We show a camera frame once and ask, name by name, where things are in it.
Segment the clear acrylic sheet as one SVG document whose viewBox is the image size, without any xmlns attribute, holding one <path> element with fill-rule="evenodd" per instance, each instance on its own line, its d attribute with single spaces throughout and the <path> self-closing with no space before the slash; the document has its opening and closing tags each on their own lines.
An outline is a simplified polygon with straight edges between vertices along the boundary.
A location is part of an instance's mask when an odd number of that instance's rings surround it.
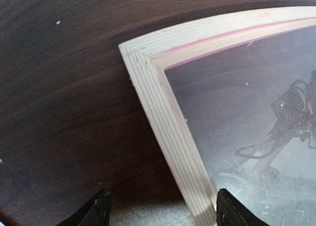
<svg viewBox="0 0 316 226">
<path fill-rule="evenodd" d="M 315 27 L 165 74 L 213 185 L 271 226 L 315 225 Z"/>
</svg>

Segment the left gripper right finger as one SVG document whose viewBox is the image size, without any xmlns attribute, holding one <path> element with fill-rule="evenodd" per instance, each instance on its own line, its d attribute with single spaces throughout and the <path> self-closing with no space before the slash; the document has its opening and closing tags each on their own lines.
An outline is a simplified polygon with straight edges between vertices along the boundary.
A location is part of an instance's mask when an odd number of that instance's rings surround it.
<svg viewBox="0 0 316 226">
<path fill-rule="evenodd" d="M 218 226 L 269 226 L 225 188 L 218 191 L 216 204 Z"/>
</svg>

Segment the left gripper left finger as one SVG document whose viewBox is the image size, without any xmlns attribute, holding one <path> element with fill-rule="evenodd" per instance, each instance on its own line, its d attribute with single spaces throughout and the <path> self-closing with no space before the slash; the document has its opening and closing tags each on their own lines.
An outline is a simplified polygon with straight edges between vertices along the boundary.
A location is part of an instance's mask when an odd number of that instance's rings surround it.
<svg viewBox="0 0 316 226">
<path fill-rule="evenodd" d="M 107 188 L 100 189 L 74 214 L 58 226 L 109 226 L 111 197 Z"/>
</svg>

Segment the pink wooden picture frame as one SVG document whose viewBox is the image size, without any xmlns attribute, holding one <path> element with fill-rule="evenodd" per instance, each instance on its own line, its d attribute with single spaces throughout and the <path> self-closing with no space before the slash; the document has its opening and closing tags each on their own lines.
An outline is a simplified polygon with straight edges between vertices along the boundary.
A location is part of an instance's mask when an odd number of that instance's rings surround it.
<svg viewBox="0 0 316 226">
<path fill-rule="evenodd" d="M 166 77 L 167 69 L 221 50 L 307 27 L 314 6 L 254 9 L 163 28 L 118 47 L 158 144 L 199 226 L 217 226 L 217 189 Z"/>
</svg>

